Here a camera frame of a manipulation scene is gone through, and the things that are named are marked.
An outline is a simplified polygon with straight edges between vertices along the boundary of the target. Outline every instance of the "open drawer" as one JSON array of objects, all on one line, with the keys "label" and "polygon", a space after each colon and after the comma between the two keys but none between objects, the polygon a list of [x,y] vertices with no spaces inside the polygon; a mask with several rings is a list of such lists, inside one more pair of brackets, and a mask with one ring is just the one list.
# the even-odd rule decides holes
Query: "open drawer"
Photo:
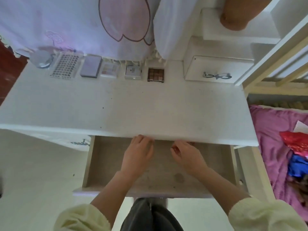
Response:
[{"label": "open drawer", "polygon": [[[130,138],[93,136],[82,188],[74,195],[97,195],[120,170],[123,154]],[[195,178],[186,174],[173,160],[172,141],[155,140],[154,156],[145,173],[128,192],[129,197],[207,198],[209,191]],[[196,143],[209,167],[224,178],[238,184],[236,160],[230,145]]]}]

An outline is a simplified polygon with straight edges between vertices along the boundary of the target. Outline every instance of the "brown eyeshadow palette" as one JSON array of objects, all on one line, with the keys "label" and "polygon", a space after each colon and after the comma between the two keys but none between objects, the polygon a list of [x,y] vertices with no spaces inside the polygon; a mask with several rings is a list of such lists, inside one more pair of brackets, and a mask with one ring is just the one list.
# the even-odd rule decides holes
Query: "brown eyeshadow palette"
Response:
[{"label": "brown eyeshadow palette", "polygon": [[165,81],[164,69],[149,68],[148,82],[151,82],[151,81],[164,82]]}]

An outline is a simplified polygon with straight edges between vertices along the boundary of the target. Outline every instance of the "gray jeans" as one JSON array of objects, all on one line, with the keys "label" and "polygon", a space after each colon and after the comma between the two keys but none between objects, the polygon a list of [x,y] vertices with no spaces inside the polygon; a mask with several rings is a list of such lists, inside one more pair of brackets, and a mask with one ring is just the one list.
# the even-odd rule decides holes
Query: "gray jeans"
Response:
[{"label": "gray jeans", "polygon": [[161,205],[137,199],[123,221],[121,231],[183,231],[176,218]]}]

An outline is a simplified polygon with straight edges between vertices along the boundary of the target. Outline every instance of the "drawer handle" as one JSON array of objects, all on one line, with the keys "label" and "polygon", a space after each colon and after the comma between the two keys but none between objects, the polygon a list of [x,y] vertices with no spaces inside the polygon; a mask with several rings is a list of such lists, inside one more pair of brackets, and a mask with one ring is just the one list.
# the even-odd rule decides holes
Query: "drawer handle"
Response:
[{"label": "drawer handle", "polygon": [[71,142],[71,143],[75,145],[90,146],[90,144],[86,143],[85,141],[86,139],[83,139],[81,143],[78,143],[78,142]]},{"label": "drawer handle", "polygon": [[230,73],[223,73],[224,75],[219,75],[219,74],[216,74],[216,75],[213,75],[213,74],[210,74],[210,73],[206,73],[206,72],[203,72],[203,78],[216,78],[216,79],[219,79],[219,78],[222,78],[222,79],[230,79],[232,78],[231,74]]}]

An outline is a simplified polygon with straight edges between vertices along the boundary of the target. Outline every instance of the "sleeve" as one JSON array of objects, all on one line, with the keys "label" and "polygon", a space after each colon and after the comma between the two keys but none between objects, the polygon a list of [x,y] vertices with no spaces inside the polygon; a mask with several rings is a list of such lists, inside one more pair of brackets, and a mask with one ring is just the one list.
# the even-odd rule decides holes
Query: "sleeve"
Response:
[{"label": "sleeve", "polygon": [[235,231],[304,231],[306,223],[286,202],[275,200],[264,203],[256,198],[246,198],[233,206],[228,215]]},{"label": "sleeve", "polygon": [[93,205],[82,204],[62,212],[54,231],[111,231],[107,218]]}]

